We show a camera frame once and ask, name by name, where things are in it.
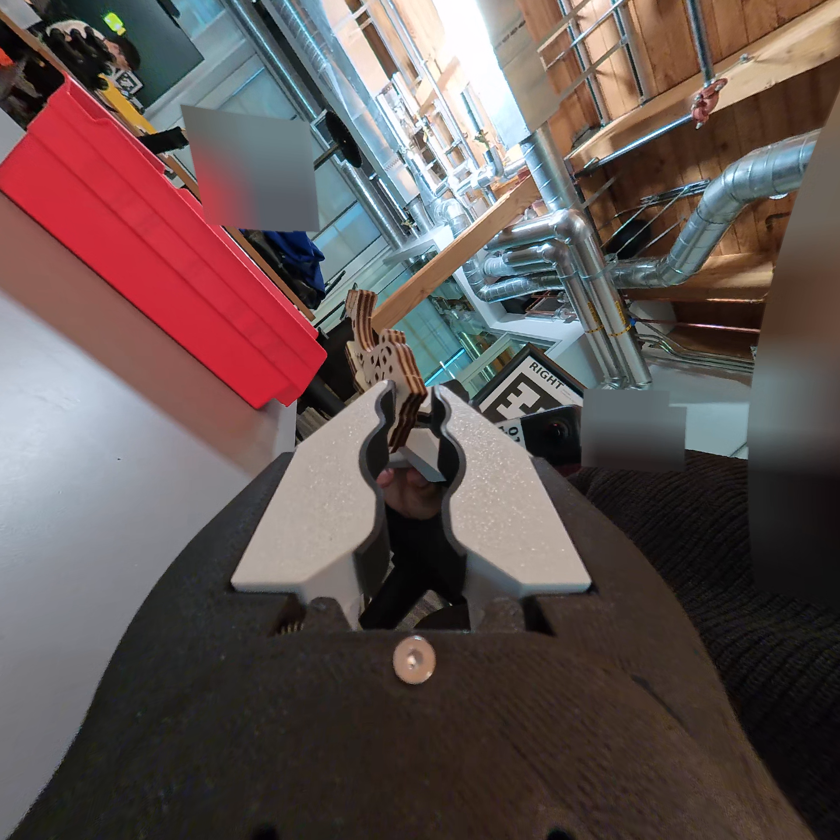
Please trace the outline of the framed black-white marker poster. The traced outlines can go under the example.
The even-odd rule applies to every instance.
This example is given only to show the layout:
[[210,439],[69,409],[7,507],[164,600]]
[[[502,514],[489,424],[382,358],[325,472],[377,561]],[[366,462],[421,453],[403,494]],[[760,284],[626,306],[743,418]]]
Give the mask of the framed black-white marker poster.
[[562,406],[582,406],[585,386],[527,343],[476,394],[471,405],[494,424]]

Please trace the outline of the silver ventilation duct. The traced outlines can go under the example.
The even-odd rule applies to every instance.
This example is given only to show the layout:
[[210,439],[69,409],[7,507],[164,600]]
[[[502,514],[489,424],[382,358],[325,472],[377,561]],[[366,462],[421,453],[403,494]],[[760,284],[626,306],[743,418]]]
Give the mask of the silver ventilation duct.
[[820,133],[816,129],[766,145],[730,164],[709,183],[665,256],[612,264],[614,286],[655,289],[686,283],[704,266],[745,207],[800,188]]

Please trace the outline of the person's right hand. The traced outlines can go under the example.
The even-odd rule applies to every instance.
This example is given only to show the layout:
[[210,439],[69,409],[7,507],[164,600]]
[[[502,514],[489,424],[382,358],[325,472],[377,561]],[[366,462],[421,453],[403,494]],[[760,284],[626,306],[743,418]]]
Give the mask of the person's right hand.
[[429,520],[441,511],[445,486],[424,478],[414,467],[388,467],[376,483],[386,506],[404,518]]

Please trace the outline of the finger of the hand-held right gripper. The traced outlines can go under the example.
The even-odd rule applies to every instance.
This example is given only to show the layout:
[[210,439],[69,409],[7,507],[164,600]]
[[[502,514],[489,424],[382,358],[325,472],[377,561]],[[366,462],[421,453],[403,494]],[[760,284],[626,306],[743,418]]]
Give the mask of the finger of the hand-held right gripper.
[[403,456],[429,482],[451,482],[438,467],[440,440],[428,427],[415,427],[403,446]]

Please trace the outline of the silver pipe bundle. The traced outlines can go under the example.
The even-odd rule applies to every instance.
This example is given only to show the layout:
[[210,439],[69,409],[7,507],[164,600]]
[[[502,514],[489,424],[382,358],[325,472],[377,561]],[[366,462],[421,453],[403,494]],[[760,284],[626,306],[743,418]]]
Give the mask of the silver pipe bundle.
[[553,241],[515,248],[491,255],[485,249],[463,266],[467,285],[485,303],[503,303],[539,297],[558,291],[560,303],[554,316],[563,322],[579,319],[579,309],[566,289],[567,279],[575,279],[568,250]]

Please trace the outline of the wooden beam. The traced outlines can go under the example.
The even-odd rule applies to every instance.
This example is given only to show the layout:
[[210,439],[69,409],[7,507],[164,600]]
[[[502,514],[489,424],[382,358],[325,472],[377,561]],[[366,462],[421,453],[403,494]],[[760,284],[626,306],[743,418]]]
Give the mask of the wooden beam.
[[432,291],[484,248],[501,230],[511,226],[541,195],[531,175],[523,176],[491,209],[482,214],[399,290],[371,317],[376,333],[392,329]]

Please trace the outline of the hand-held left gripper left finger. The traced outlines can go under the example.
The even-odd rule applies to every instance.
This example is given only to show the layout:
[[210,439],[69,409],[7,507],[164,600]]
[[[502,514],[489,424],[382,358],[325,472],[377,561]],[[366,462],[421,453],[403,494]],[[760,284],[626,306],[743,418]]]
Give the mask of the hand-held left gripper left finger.
[[233,573],[237,592],[328,597],[359,622],[389,564],[376,480],[394,420],[395,384],[380,382],[297,446]]

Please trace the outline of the red pipe clamp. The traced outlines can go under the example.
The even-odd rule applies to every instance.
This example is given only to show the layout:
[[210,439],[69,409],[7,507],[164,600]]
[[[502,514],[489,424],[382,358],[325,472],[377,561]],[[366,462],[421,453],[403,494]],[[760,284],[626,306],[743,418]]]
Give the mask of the red pipe clamp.
[[690,120],[696,130],[708,122],[718,105],[720,93],[727,84],[726,77],[716,78],[696,93],[689,111]]

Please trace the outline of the wooden puzzle model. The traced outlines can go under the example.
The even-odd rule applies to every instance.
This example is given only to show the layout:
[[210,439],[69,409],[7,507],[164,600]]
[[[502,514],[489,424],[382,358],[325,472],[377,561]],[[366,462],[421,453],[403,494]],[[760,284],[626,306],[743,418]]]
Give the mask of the wooden puzzle model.
[[405,333],[395,329],[381,333],[373,330],[376,302],[377,295],[371,290],[348,292],[344,308],[351,321],[353,338],[347,342],[345,354],[358,393],[367,392],[380,382],[395,384],[395,419],[388,445],[396,453],[414,429],[428,392]]

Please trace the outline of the silver vertical pipe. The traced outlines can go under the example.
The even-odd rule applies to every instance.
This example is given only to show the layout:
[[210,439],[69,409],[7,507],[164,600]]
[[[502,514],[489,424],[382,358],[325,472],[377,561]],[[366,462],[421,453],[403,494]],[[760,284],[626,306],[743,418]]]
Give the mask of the silver vertical pipe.
[[645,391],[652,384],[600,240],[583,209],[569,169],[544,122],[520,144],[523,158],[549,211],[554,238],[570,252],[575,278],[568,294],[601,368],[603,386]]

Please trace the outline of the red plastic bin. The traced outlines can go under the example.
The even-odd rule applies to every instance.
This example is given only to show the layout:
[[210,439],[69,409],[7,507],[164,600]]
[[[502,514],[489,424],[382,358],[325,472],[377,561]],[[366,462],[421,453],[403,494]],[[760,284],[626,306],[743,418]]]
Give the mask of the red plastic bin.
[[252,407],[294,403],[325,361],[309,320],[74,80],[2,163],[1,187]]

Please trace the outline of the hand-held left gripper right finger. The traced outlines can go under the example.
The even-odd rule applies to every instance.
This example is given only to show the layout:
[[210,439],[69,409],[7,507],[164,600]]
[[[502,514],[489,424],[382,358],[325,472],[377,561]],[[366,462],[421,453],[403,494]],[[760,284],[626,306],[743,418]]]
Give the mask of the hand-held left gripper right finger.
[[434,434],[449,483],[444,534],[465,561],[469,613],[502,597],[587,592],[591,576],[523,444],[522,421],[499,427],[436,386]]

